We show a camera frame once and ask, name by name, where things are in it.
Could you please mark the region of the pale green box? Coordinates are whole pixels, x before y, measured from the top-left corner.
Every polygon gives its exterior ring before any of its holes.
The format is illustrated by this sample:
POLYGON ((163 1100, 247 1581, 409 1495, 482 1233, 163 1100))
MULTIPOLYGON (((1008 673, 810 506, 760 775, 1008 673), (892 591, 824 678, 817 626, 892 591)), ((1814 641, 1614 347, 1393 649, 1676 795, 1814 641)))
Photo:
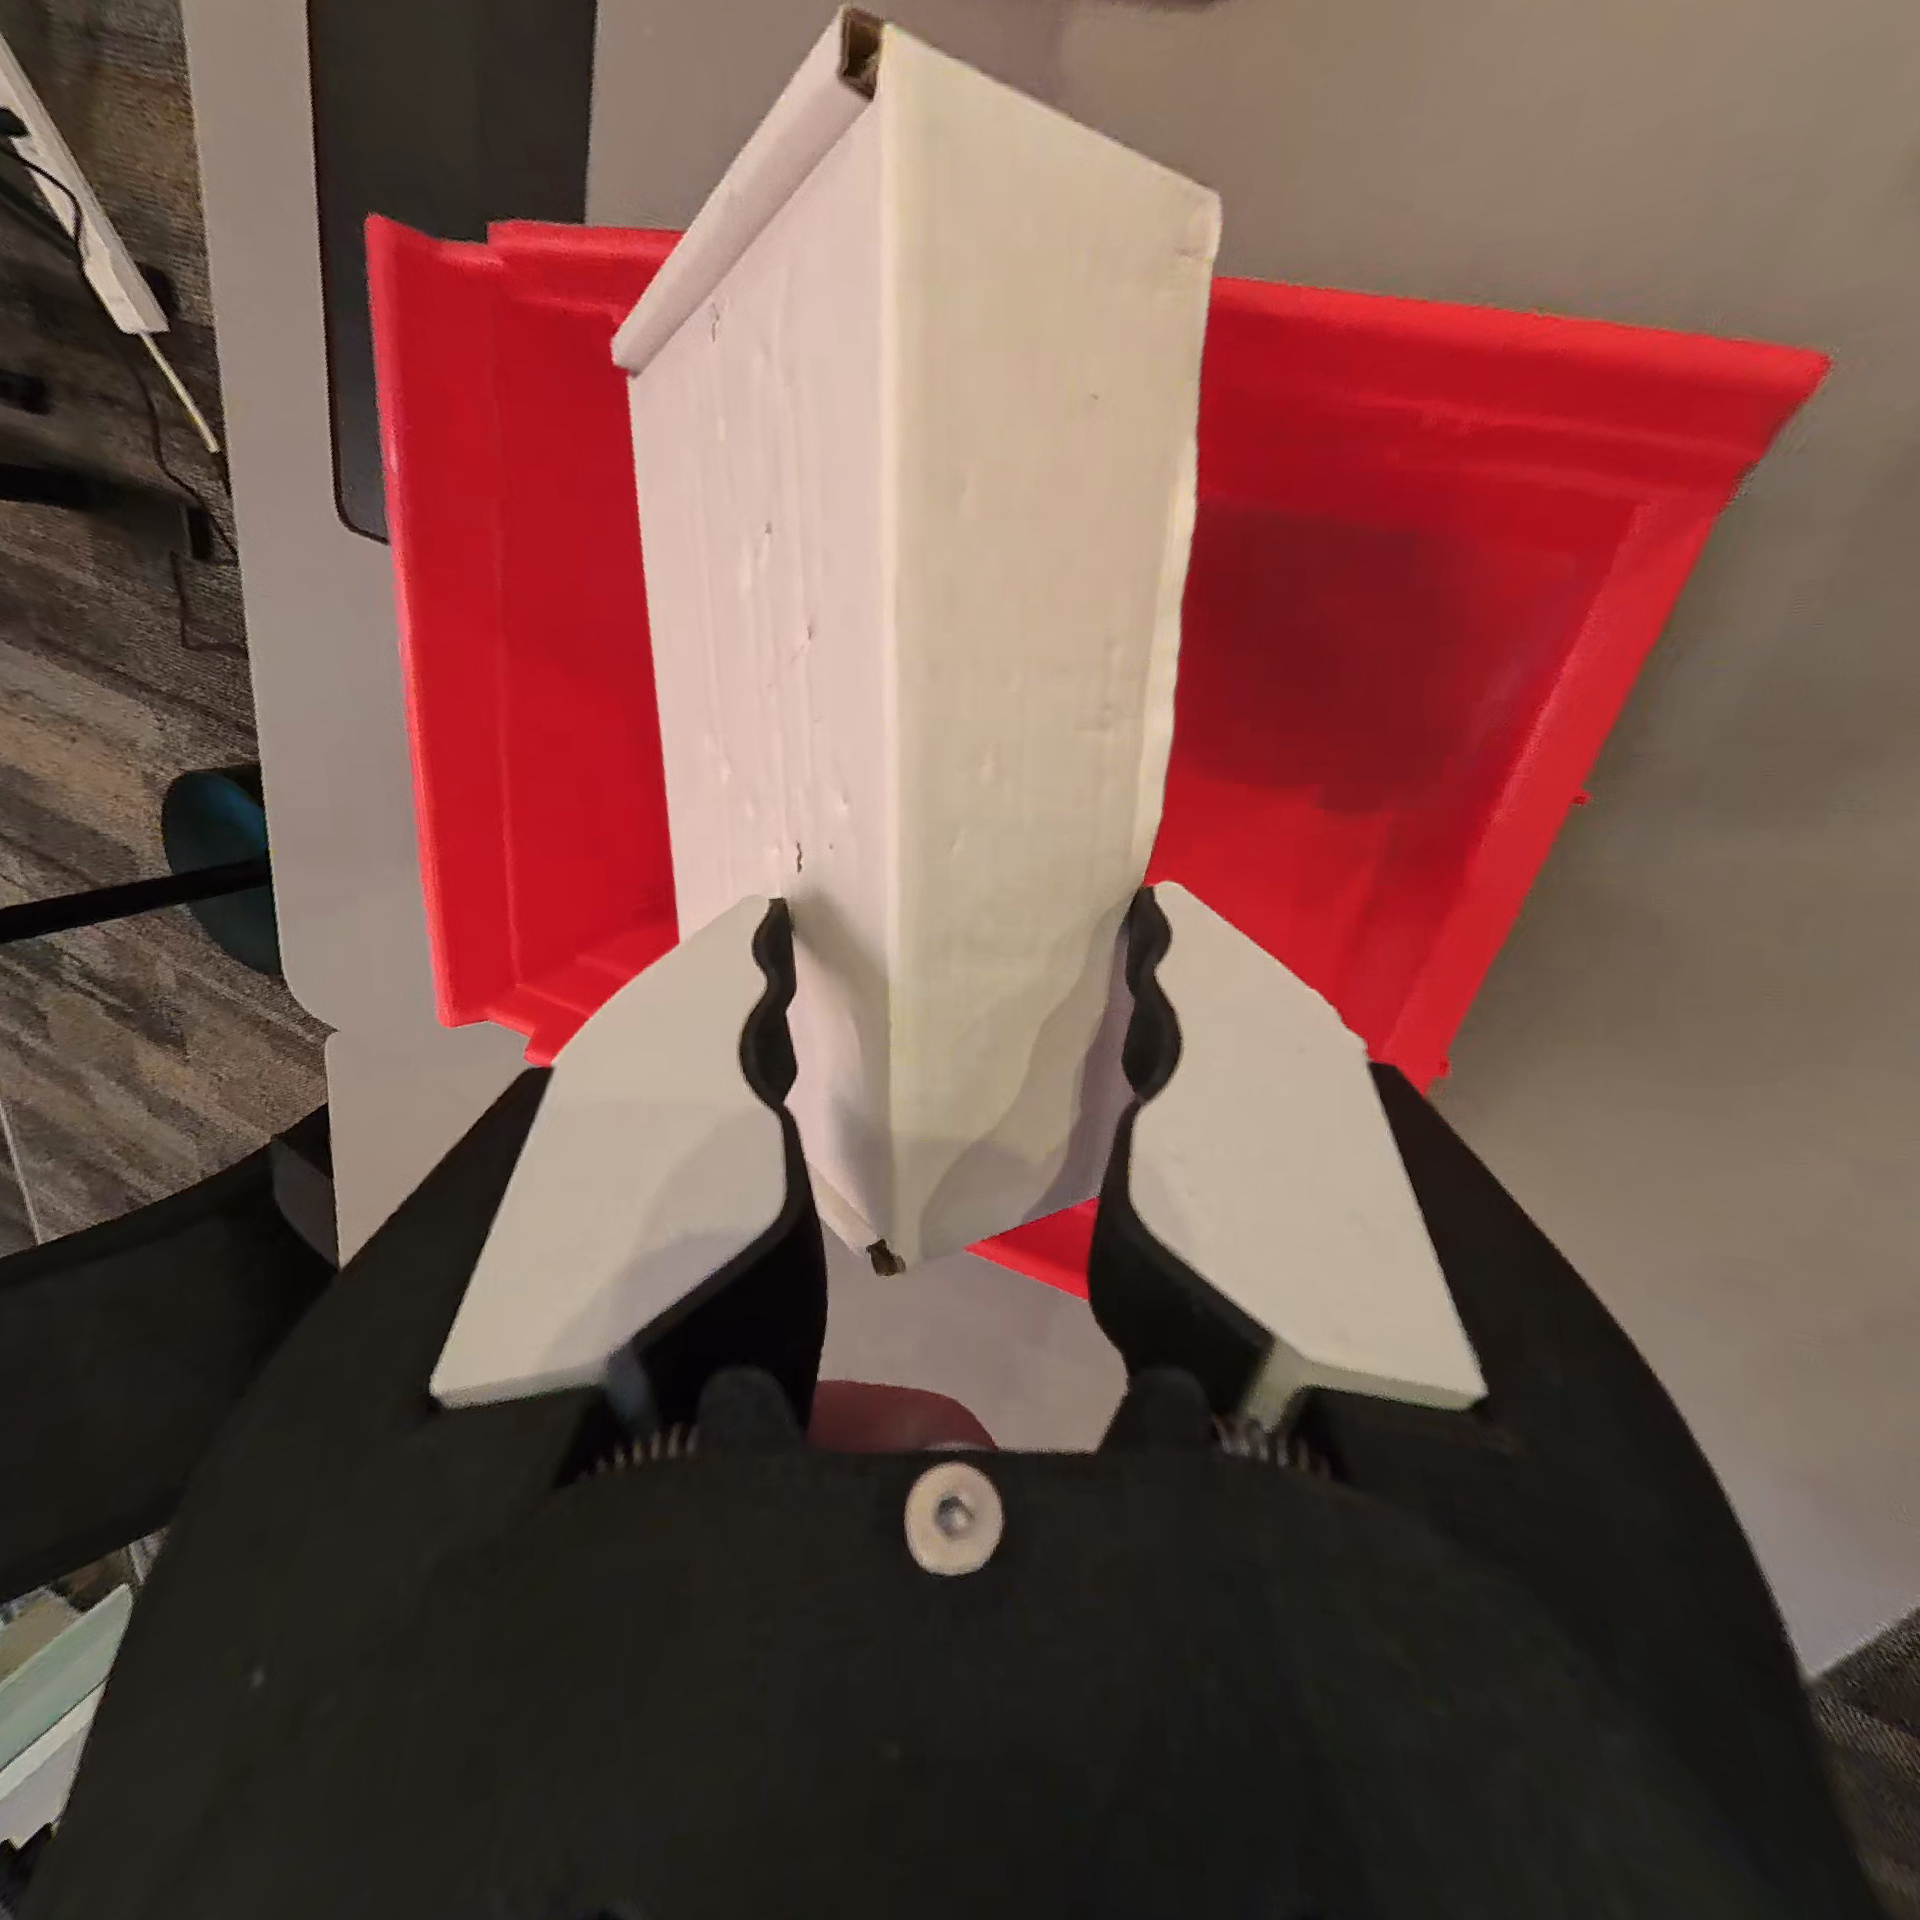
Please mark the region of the pale green box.
POLYGON ((127 1581, 84 1612, 49 1590, 4 1628, 4 1845, 19 1850, 58 1823, 127 1636, 132 1601, 136 1589, 127 1581))

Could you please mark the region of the red plastic bin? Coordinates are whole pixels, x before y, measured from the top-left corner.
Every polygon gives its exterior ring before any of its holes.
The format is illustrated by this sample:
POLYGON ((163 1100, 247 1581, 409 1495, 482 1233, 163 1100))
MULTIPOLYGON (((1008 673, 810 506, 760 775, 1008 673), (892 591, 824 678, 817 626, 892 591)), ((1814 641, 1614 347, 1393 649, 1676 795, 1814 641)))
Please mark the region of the red plastic bin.
MULTIPOLYGON (((369 228, 439 1019, 543 1066, 674 939, 614 333, 674 230, 369 228)), ((1150 881, 1430 1085, 1818 351, 1216 279, 1150 881)))

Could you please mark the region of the white cardboard box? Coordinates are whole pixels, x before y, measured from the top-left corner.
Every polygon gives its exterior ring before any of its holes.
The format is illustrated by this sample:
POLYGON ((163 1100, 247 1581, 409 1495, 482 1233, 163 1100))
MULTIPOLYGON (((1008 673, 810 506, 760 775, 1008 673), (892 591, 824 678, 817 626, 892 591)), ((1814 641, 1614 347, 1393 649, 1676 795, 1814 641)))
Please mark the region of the white cardboard box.
POLYGON ((679 934, 787 901, 808 1166, 900 1265, 1097 1183, 1219 238, 844 6, 615 333, 679 934))

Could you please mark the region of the teal round stool base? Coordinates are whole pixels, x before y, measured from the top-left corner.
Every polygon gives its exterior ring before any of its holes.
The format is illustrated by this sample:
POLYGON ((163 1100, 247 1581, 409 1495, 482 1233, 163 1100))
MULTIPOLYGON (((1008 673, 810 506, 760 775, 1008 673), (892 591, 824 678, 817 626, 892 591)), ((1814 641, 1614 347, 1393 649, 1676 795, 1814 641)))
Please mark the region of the teal round stool base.
MULTIPOLYGON (((255 762, 179 775, 161 803, 161 845, 172 873, 271 859, 262 770, 255 762)), ((233 962, 284 978, 271 881, 187 906, 192 921, 233 962)))

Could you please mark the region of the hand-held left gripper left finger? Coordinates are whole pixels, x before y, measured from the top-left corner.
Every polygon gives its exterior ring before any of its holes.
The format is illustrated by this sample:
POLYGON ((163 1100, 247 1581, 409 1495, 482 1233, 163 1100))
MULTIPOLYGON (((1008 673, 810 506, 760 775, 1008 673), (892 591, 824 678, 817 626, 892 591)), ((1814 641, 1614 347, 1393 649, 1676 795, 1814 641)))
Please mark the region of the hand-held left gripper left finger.
POLYGON ((826 1242, 787 1108, 792 932, 782 898, 742 898, 564 1042, 431 1378, 442 1406, 592 1386, 695 1407, 729 1367, 812 1406, 826 1242))

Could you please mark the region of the white power strip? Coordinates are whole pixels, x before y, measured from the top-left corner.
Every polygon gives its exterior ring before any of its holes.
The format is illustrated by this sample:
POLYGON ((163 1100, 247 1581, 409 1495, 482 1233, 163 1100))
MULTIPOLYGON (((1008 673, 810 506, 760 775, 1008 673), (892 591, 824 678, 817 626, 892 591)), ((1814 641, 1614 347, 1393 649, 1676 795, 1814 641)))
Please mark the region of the white power strip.
POLYGON ((81 251, 89 290, 120 331, 155 342, 170 331, 170 317, 7 36, 3 110, 4 156, 16 163, 64 238, 81 251))

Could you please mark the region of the black flat panel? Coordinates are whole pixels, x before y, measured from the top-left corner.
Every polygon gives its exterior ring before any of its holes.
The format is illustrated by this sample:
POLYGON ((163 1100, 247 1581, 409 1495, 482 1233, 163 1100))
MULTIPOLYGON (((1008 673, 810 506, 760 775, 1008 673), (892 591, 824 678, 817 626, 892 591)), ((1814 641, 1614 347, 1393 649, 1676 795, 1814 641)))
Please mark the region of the black flat panel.
POLYGON ((585 217, 595 2, 308 2, 327 426, 347 531, 386 542, 369 220, 476 243, 585 217))

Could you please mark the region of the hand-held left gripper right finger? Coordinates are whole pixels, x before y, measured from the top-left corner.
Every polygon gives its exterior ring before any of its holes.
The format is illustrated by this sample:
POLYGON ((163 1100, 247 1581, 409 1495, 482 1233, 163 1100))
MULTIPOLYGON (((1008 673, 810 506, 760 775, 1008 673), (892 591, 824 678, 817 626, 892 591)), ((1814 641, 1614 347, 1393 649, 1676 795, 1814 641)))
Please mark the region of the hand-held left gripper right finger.
POLYGON ((1127 1100, 1088 1303, 1129 1375, 1284 1427, 1330 1390, 1465 1410, 1487 1381, 1337 1007, 1177 883, 1126 921, 1127 1100))

